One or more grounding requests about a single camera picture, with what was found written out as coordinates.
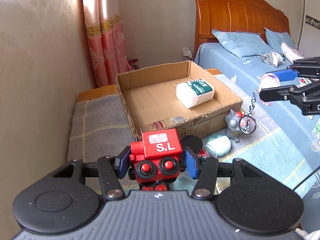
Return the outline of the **light blue round case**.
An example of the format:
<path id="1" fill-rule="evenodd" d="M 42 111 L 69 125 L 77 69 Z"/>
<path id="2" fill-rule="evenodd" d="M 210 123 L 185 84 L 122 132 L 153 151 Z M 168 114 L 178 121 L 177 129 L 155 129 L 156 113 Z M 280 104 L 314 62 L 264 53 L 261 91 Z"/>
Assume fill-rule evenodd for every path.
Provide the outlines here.
<path id="1" fill-rule="evenodd" d="M 212 157 L 221 157 L 231 150 L 231 141 L 225 135 L 220 137 L 209 137 L 205 140 L 204 149 Z"/>

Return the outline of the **black glossy oval object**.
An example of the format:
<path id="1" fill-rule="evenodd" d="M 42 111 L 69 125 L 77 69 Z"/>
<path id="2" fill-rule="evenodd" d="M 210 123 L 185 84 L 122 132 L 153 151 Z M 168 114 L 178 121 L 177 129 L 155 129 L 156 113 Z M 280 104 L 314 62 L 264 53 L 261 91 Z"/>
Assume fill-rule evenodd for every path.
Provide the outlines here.
<path id="1" fill-rule="evenodd" d="M 189 147 L 196 154 L 198 154 L 203 148 L 202 140 L 195 135 L 188 135 L 186 137 L 183 137 L 180 140 L 180 143 L 183 148 Z"/>

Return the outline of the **red S.L toy train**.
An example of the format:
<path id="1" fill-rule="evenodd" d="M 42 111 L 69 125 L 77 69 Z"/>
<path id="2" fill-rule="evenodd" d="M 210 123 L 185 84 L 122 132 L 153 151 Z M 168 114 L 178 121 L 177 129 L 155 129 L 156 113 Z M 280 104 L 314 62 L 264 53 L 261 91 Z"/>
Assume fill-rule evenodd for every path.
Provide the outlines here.
<path id="1" fill-rule="evenodd" d="M 132 177 L 142 191 L 168 191 L 180 172 L 182 146 L 176 129 L 143 132 L 132 142 L 129 162 Z"/>

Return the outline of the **grey monster figurine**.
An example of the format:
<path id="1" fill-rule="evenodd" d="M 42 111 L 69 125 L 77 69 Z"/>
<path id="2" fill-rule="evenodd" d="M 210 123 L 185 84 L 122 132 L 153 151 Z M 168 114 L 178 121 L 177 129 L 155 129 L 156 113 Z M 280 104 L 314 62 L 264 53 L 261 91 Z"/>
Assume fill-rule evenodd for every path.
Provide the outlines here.
<path id="1" fill-rule="evenodd" d="M 235 143 L 239 143 L 239 135 L 241 133 L 239 124 L 240 119 L 244 116 L 244 112 L 241 111 L 234 111 L 233 109 L 230 109 L 229 113 L 225 116 L 225 122 L 226 122 L 226 131 L 225 135 L 233 140 Z"/>

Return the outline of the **white medical cotton swab bottle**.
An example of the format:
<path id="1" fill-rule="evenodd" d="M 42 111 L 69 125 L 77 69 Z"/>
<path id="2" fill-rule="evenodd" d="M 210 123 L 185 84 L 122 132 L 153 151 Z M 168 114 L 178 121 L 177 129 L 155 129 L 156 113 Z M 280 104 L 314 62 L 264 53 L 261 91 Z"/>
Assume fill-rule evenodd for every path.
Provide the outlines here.
<path id="1" fill-rule="evenodd" d="M 186 108 L 212 100 L 214 93 L 214 87 L 204 79 L 190 80 L 176 85 L 176 97 Z"/>

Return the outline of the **crumpled grey cloth on bed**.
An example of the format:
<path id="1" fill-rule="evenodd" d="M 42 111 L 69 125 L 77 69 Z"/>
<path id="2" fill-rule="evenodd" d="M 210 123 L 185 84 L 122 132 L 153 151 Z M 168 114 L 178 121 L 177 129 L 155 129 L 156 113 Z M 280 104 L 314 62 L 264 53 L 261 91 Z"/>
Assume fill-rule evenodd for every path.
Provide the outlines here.
<path id="1" fill-rule="evenodd" d="M 284 63 L 285 60 L 279 53 L 271 51 L 267 54 L 262 55 L 261 61 L 263 61 L 263 63 L 266 63 L 271 67 L 278 68 L 280 65 Z"/>

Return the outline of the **green grey checked table cloth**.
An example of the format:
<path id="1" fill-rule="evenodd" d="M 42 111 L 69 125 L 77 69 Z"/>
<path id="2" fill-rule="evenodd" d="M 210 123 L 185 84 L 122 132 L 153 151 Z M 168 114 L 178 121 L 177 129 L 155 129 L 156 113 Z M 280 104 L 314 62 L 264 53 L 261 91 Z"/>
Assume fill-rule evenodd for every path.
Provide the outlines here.
<path id="1" fill-rule="evenodd" d="M 121 191 L 193 191 L 198 153 L 214 140 L 213 163 L 244 160 L 303 197 L 316 181 L 295 143 L 224 75 L 193 63 L 116 77 L 117 95 L 76 104 L 68 157 L 109 168 Z"/>

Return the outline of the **blue floral pillow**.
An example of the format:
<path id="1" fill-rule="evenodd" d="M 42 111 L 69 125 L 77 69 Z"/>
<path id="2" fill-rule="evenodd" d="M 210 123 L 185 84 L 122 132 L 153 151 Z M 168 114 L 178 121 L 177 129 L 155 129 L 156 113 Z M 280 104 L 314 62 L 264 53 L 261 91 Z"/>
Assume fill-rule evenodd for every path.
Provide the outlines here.
<path id="1" fill-rule="evenodd" d="M 227 32 L 213 29 L 212 34 L 223 48 L 238 58 L 263 56 L 272 51 L 272 48 L 256 33 Z"/>

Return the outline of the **open cardboard box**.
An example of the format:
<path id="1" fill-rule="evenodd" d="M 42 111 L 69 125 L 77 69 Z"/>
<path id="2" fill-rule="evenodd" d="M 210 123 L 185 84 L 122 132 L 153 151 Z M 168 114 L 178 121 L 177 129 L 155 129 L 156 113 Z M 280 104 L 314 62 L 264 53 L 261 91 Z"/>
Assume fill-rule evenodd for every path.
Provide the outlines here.
<path id="1" fill-rule="evenodd" d="M 179 83 L 203 79 L 215 90 L 214 97 L 187 109 L 176 97 Z M 242 98 L 227 85 L 193 61 L 160 64 L 118 74 L 116 85 L 134 137 L 156 121 L 178 116 L 183 121 L 172 125 L 180 137 L 206 137 L 226 126 L 230 110 L 239 111 Z"/>

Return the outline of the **blue floral bed sheet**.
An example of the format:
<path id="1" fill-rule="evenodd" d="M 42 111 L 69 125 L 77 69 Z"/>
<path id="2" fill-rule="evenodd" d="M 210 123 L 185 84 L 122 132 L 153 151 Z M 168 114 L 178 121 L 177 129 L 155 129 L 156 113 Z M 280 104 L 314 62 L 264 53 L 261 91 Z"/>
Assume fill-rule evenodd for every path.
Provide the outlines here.
<path id="1" fill-rule="evenodd" d="M 277 68 L 260 57 L 238 58 L 219 43 L 200 45 L 195 63 L 216 68 L 246 93 L 259 91 L 265 111 L 304 156 L 314 174 L 299 186 L 306 188 L 302 227 L 319 229 L 319 57 L 285 60 Z"/>

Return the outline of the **wooden bed headboard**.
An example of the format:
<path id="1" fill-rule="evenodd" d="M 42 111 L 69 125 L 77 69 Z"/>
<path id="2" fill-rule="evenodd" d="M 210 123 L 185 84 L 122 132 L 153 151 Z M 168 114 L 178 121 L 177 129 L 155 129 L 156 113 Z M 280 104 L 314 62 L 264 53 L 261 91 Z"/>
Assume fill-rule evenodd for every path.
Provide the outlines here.
<path id="1" fill-rule="evenodd" d="M 266 41 L 265 28 L 290 33 L 289 19 L 265 0 L 195 0 L 194 54 L 203 43 L 215 43 L 212 30 L 256 33 Z"/>

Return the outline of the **pink curtain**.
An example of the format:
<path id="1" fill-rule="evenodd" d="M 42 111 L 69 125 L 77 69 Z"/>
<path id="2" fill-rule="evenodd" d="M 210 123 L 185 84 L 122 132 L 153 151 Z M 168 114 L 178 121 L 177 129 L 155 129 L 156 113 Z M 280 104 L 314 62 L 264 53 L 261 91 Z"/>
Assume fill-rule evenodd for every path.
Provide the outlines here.
<path id="1" fill-rule="evenodd" d="M 131 70 L 127 60 L 119 0 L 82 0 L 93 70 L 99 87 Z"/>

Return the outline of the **white wall socket with plug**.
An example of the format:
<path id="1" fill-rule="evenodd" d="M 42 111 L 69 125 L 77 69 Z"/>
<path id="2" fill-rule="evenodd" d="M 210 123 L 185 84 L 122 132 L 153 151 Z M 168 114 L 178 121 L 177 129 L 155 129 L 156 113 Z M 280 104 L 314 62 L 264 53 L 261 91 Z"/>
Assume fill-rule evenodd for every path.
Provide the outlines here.
<path id="1" fill-rule="evenodd" d="M 183 56 L 188 57 L 189 59 L 193 59 L 193 53 L 190 47 L 183 47 Z"/>

